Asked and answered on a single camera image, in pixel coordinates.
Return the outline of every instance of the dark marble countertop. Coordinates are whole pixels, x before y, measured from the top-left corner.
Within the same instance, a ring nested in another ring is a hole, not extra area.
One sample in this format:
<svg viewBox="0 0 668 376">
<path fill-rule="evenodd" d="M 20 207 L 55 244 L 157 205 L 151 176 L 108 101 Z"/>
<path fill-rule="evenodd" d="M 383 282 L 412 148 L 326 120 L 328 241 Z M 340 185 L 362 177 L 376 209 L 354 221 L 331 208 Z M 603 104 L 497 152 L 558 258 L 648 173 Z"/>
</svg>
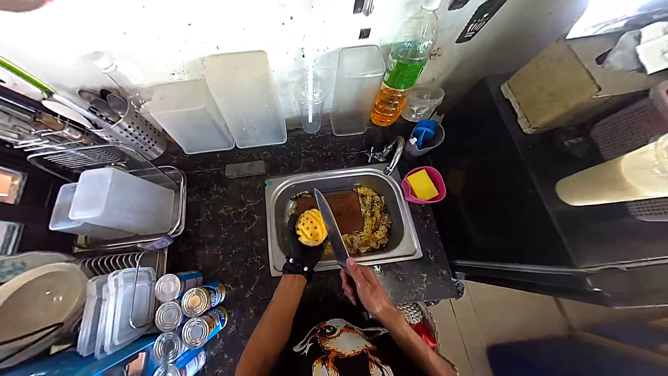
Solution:
<svg viewBox="0 0 668 376">
<path fill-rule="evenodd" d="M 204 374 L 234 373 L 280 280 L 269 273 L 265 180 L 368 165 L 365 153 L 372 146 L 382 148 L 398 134 L 409 135 L 412 128 L 413 123 L 398 121 L 387 128 L 370 126 L 366 133 L 345 137 L 335 136 L 325 127 L 313 135 L 292 130 L 283 145 L 200 155 L 185 155 L 170 143 L 165 154 L 154 161 L 178 167 L 188 179 L 186 228 L 169 248 L 168 270 L 201 270 L 205 281 L 220 281 L 228 288 L 223 305 L 229 321 L 206 345 Z M 224 174 L 227 164 L 257 160 L 265 162 L 266 175 L 228 178 Z M 416 166 L 411 161 L 400 161 L 401 176 L 412 167 Z M 418 260 L 380 265 L 385 289 L 396 304 L 457 297 L 431 207 L 409 206 L 424 255 Z M 343 300 L 339 271 L 315 273 L 305 296 Z"/>
</svg>

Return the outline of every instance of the tile floor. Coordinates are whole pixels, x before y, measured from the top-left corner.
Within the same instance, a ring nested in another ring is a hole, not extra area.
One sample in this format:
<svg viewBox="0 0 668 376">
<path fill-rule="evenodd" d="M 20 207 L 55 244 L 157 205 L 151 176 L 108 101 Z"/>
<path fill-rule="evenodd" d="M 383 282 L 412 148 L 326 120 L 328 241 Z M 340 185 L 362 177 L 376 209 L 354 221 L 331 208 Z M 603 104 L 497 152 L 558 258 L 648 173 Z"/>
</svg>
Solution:
<svg viewBox="0 0 668 376">
<path fill-rule="evenodd" d="M 569 325 L 582 328 L 622 318 L 668 316 L 668 308 L 613 309 L 477 282 L 464 284 L 461 299 L 430 308 L 441 354 L 457 365 L 461 376 L 493 375 L 486 352 L 490 345 L 565 336 Z"/>
</svg>

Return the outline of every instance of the green liquid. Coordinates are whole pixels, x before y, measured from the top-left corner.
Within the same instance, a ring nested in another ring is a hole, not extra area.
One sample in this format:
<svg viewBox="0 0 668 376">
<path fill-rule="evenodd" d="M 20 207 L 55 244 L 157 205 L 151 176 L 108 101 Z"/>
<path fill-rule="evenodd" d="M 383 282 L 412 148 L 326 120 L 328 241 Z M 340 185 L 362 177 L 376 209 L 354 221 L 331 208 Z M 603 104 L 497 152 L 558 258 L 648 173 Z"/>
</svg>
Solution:
<svg viewBox="0 0 668 376">
<path fill-rule="evenodd" d="M 405 90 L 415 85 L 429 60 L 434 41 L 405 41 L 392 45 L 383 82 L 390 88 Z"/>
</svg>

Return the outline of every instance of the hand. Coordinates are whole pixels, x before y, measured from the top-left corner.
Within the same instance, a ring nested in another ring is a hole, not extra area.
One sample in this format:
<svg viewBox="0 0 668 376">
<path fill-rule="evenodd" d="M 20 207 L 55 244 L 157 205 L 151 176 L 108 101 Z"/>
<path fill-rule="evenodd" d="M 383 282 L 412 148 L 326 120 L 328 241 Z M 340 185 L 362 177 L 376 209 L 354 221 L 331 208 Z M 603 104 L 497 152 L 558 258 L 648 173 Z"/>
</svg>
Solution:
<svg viewBox="0 0 668 376">
<path fill-rule="evenodd" d="M 355 289 L 351 285 L 351 279 L 355 282 L 357 295 L 362 305 L 378 321 L 385 322 L 393 318 L 397 313 L 401 314 L 399 310 L 394 308 L 392 302 L 389 301 L 389 297 L 385 293 L 383 286 L 381 286 L 371 269 L 358 265 L 353 258 L 348 258 L 347 265 L 350 276 L 344 269 L 341 269 L 341 287 L 343 287 L 345 295 L 354 305 L 357 305 L 357 301 L 355 299 Z"/>
<path fill-rule="evenodd" d="M 287 241 L 290 255 L 283 265 L 283 274 L 300 274 L 310 282 L 313 277 L 313 268 L 323 257 L 325 246 L 320 244 L 309 247 L 302 244 L 295 232 L 297 219 L 297 214 L 292 214 L 288 220 Z"/>
</svg>

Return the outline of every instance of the black t-shirt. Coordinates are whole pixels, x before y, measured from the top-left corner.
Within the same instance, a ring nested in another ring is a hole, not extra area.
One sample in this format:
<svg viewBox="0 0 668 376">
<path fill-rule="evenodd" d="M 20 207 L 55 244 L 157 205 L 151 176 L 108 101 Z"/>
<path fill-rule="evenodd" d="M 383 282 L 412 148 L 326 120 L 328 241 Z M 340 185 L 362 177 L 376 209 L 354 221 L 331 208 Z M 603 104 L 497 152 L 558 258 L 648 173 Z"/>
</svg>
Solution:
<svg viewBox="0 0 668 376">
<path fill-rule="evenodd" d="M 342 292 L 305 292 L 272 375 L 424 375 Z"/>
</svg>

